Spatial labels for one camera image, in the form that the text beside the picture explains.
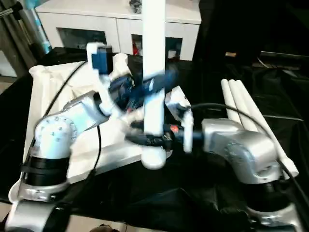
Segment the vertical white pole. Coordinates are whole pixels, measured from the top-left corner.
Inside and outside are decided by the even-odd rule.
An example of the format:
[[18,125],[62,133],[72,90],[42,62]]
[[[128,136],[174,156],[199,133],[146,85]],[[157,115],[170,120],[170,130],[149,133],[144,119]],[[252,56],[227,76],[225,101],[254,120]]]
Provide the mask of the vertical white pole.
[[[230,86],[228,85],[228,82],[226,79],[221,80],[221,87],[222,87],[225,104],[236,108]],[[240,117],[237,112],[232,111],[232,110],[226,110],[226,111],[227,111],[227,117],[229,119],[241,124]]]
[[[228,85],[230,86],[233,99],[234,99],[237,109],[249,115],[250,114],[249,110],[247,109],[245,101],[242,98],[241,91],[238,90],[237,88],[236,82],[234,80],[229,80]],[[249,130],[249,131],[257,131],[256,125],[254,122],[252,122],[250,119],[248,119],[247,117],[243,115],[239,115],[239,117],[241,119],[241,123],[244,129]]]
[[[165,0],[143,0],[143,79],[165,70]],[[144,132],[163,134],[164,90],[144,101]],[[141,155],[148,169],[159,169],[166,161],[166,151],[160,147],[144,147]]]

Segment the table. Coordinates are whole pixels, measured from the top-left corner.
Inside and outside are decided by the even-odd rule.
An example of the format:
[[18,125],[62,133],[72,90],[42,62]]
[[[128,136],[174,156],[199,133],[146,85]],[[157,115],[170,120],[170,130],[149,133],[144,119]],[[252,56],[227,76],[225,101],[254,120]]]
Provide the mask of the table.
[[[40,62],[55,65],[86,59],[83,50],[54,48]],[[142,58],[129,56],[134,76],[141,71]],[[178,61],[179,84],[191,104],[223,103],[220,81],[241,79],[274,130],[287,155],[299,169],[297,178],[309,193],[306,154],[309,134],[303,116],[288,96],[282,80],[289,76],[280,70],[252,69],[222,65],[216,69],[205,64]],[[0,95],[2,113],[0,198],[7,202],[10,186],[19,178],[23,155],[31,77],[17,80]],[[195,124],[204,117],[226,117],[224,111],[194,112]],[[71,191],[82,183],[71,186]],[[132,226],[165,231],[241,231],[248,227],[242,209],[241,184],[227,163],[218,156],[202,153],[197,147],[191,155],[176,148],[161,170],[145,169],[141,162],[96,176],[74,213]]]

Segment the red component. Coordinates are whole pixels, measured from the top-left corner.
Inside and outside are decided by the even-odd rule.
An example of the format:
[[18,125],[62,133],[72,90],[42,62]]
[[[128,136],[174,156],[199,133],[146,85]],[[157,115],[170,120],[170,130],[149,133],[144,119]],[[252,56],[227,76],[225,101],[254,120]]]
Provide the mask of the red component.
[[170,126],[170,130],[171,130],[172,132],[174,132],[174,133],[178,133],[178,131],[179,131],[179,129],[178,129],[178,127],[177,127],[176,125],[171,125],[171,126]]
[[138,48],[136,47],[136,44],[135,43],[133,43],[133,55],[138,55],[139,54],[139,50],[138,50]]

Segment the white cabinet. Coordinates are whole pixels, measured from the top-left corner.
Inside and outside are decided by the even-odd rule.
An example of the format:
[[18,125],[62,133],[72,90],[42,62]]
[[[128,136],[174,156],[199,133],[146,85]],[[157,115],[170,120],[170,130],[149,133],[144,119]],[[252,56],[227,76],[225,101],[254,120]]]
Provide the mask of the white cabinet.
[[38,12],[52,47],[85,49],[87,42],[100,41],[120,52],[115,18]]
[[[117,19],[118,36],[120,51],[133,55],[134,36],[142,35],[142,21],[132,19]],[[179,52],[180,59],[192,60],[195,44],[197,41],[199,25],[197,24],[183,24],[183,23],[166,23],[166,45],[172,43],[173,50]],[[180,47],[169,39],[179,38]]]
[[[100,41],[114,52],[135,54],[142,40],[142,15],[129,0],[49,0],[36,8],[52,47],[85,48]],[[166,0],[166,52],[191,60],[201,17],[199,0]]]

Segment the glass cabinet door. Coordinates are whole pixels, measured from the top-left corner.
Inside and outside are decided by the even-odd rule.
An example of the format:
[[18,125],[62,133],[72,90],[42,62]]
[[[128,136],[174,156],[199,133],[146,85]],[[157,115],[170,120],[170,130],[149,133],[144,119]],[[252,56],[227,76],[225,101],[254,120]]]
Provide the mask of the glass cabinet door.
[[[192,60],[199,25],[167,22],[165,26],[167,58]],[[120,51],[142,55],[142,21],[117,19],[117,28]]]
[[111,45],[120,52],[115,18],[38,13],[51,46],[86,49],[88,42]]

